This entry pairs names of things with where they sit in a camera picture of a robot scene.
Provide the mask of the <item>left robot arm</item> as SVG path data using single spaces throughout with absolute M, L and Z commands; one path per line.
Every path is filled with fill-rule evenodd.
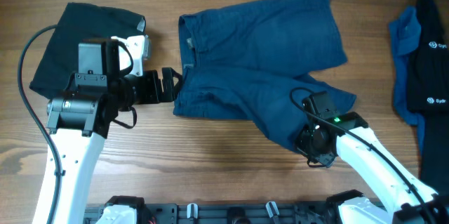
M 109 126 L 135 105 L 171 103 L 182 75 L 171 67 L 145 71 L 146 36 L 87 39 L 78 46 L 78 70 L 47 107 L 52 145 L 34 223 L 82 223 L 95 165 Z

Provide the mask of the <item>blue denim shorts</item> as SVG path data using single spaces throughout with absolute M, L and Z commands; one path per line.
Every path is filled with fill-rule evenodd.
M 307 123 L 298 104 L 328 93 L 341 113 L 356 96 L 314 79 L 347 61 L 330 0 L 259 0 L 180 16 L 182 88 L 174 114 L 252 121 L 294 150 Z

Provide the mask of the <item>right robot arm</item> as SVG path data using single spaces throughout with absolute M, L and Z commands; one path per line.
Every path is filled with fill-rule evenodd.
M 378 140 L 359 114 L 340 114 L 326 92 L 311 92 L 292 102 L 307 116 L 295 140 L 311 168 L 329 168 L 340 158 L 355 170 L 380 200 L 374 205 L 350 190 L 326 200 L 326 219 L 334 223 L 447 223 L 448 196 L 409 172 Z

